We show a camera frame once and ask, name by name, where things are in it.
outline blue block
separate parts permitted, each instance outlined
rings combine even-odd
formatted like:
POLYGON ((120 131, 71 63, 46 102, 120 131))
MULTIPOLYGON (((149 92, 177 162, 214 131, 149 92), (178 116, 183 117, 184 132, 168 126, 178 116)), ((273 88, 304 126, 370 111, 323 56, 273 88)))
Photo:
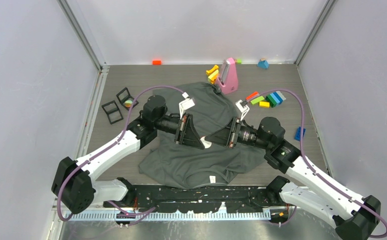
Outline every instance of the blue block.
POLYGON ((273 94, 276 96, 276 98, 280 102, 278 105, 281 105, 284 102, 284 100, 281 98, 281 96, 279 96, 279 94, 277 92, 273 92, 273 94))
MULTIPOLYGON (((300 129, 301 127, 299 126, 298 129, 296 130, 296 134, 295 134, 295 140, 299 141, 301 139, 301 133, 300 133, 300 129)), ((302 138, 304 138, 304 135, 306 134, 306 129, 302 129, 302 138)))
POLYGON ((269 68, 269 63, 267 62, 267 60, 259 61, 257 66, 262 68, 262 69, 268 69, 269 68))
POLYGON ((270 96, 276 101, 275 107, 281 104, 281 101, 280 101, 279 98, 276 96, 275 92, 271 93, 270 96))

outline gray floor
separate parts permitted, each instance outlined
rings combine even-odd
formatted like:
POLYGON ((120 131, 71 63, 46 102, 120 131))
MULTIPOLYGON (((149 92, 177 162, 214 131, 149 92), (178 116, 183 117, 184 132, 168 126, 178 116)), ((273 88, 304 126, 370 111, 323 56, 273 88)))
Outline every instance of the gray floor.
MULTIPOLYGON (((177 86, 185 83, 205 82, 207 76, 205 71, 213 65, 121 65, 111 66, 108 77, 106 78, 100 104, 105 104, 115 100, 116 94, 127 87, 132 96, 136 96, 143 89, 156 85, 177 86)), ((239 78, 238 91, 227 95, 233 102, 244 99, 255 91, 264 92, 273 88, 287 88, 295 93, 304 102, 305 128, 304 150, 306 155, 320 169, 326 169, 325 162, 320 149, 315 126, 311 118, 309 105, 306 95, 301 84, 300 76, 296 65, 293 64, 274 64, 265 70, 256 65, 241 64, 236 65, 237 75, 239 78)), ((135 113, 130 117, 135 119, 143 104, 151 94, 145 93, 140 97, 139 105, 135 108, 135 113)), ((275 108, 261 108, 256 105, 251 107, 246 120, 249 124, 257 126, 260 120, 265 116, 272 116, 279 119, 282 126, 286 129, 285 139, 290 141, 296 147, 299 142, 294 140, 296 129, 301 122, 301 110, 294 97, 284 94, 286 101, 275 108)), ((107 116, 102 109, 98 110, 92 136, 88 146, 88 152, 91 152, 110 139, 117 136, 122 130, 127 111, 121 107, 121 112, 125 117, 124 120, 110 125, 107 116)), ((156 184, 154 180, 144 174, 140 174, 138 164, 148 155, 150 149, 156 148, 159 140, 155 139, 142 150, 135 152, 108 169, 99 179, 113 180, 117 177, 124 177, 132 184, 156 184)), ((271 168, 268 164, 263 163, 249 173, 239 174, 230 184, 232 185, 267 185, 280 172, 271 168)))

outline black square frame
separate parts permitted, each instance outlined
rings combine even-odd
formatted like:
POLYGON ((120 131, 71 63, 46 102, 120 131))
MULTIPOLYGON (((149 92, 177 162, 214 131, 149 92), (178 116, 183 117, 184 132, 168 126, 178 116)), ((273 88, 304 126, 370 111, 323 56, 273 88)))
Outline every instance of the black square frame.
MULTIPOLYGON (((123 90, 121 90, 121 91, 120 91, 119 93, 117 93, 117 95, 115 95, 115 96, 117 97, 118 101, 119 101, 120 104, 123 106, 123 108, 125 108, 126 110, 129 110, 129 109, 130 109, 130 107, 125 106, 124 103, 125 103, 127 100, 132 100, 132 102, 133 102, 134 98, 132 97, 132 95, 130 95, 129 89, 128 89, 127 87, 123 88, 123 90)), ((133 103, 133 107, 136 107, 136 105, 138 105, 138 104, 139 104, 138 101, 134 102, 134 103, 133 103)))
POLYGON ((105 112, 105 114, 106 114, 106 116, 107 116, 107 118, 108 118, 109 124, 115 124, 115 123, 117 123, 118 121, 121 121, 121 120, 124 119, 124 117, 123 117, 123 115, 122 115, 122 112, 120 111, 119 106, 117 106, 116 101, 112 100, 112 101, 110 101, 110 102, 105 103, 105 104, 102 105, 101 107, 102 107, 103 111, 105 112), (115 107, 114 107, 113 109, 107 111, 107 110, 105 109, 105 107, 107 107, 107 106, 109 106, 109 105, 112 105, 112 104, 114 104, 115 107), (115 112, 118 112, 118 113, 120 114, 120 118, 117 119, 117 120, 111 121, 110 115, 113 114, 113 113, 115 113, 115 112))

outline white wall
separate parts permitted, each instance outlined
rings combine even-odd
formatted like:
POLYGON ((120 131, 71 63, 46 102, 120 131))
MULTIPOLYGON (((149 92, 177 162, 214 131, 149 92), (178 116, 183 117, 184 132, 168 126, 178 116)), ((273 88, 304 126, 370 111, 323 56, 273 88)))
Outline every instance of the white wall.
POLYGON ((326 0, 70 0, 108 65, 293 62, 326 0))
POLYGON ((299 70, 333 175, 387 220, 387 1, 339 0, 299 70))
POLYGON ((0 240, 41 239, 97 75, 56 0, 0 1, 0 240))

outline robotic arm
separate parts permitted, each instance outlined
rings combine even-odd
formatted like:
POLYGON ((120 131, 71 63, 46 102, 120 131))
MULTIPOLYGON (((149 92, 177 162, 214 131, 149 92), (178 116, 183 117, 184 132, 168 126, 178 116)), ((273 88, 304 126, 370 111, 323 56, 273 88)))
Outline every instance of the robotic arm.
POLYGON ((59 196, 62 191, 61 201, 73 214, 81 213, 92 203, 111 200, 128 204, 133 199, 129 182, 123 178, 112 181, 97 179, 115 163, 149 144, 160 130, 174 134, 176 144, 198 149, 211 144, 234 148, 239 143, 265 149, 264 159, 268 164, 311 190, 278 176, 267 186, 269 194, 324 220, 343 240, 366 240, 378 225, 379 220, 369 210, 380 215, 380 201, 372 195, 364 198, 344 187, 307 157, 305 162, 301 151, 284 139, 285 129, 276 118, 263 118, 255 129, 241 121, 246 114, 243 112, 241 119, 233 117, 225 127, 201 140, 193 125, 193 116, 185 113, 194 105, 193 100, 186 93, 183 96, 185 100, 179 104, 180 114, 170 115, 166 115, 165 99, 159 95, 151 96, 126 131, 88 155, 76 160, 64 158, 58 165, 52 192, 59 196))

